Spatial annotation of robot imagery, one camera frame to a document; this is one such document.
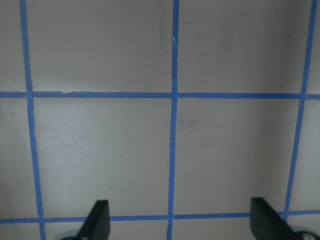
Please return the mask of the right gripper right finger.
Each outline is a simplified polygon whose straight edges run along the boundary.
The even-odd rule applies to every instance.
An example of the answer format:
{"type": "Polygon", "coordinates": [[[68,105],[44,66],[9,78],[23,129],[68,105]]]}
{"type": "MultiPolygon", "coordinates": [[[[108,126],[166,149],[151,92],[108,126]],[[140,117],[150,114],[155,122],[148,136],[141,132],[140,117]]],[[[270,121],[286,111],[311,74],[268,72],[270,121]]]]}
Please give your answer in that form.
{"type": "Polygon", "coordinates": [[[256,240],[303,240],[262,197],[250,200],[250,230],[256,240]]]}

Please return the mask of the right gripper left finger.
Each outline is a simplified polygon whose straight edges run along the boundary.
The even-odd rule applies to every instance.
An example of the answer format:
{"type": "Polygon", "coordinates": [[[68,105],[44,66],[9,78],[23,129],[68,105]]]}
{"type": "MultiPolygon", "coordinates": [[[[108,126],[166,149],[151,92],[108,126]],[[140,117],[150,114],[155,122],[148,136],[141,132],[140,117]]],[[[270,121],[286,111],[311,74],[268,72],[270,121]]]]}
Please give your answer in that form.
{"type": "Polygon", "coordinates": [[[108,200],[97,200],[77,233],[76,240],[107,240],[110,235],[108,200]]]}

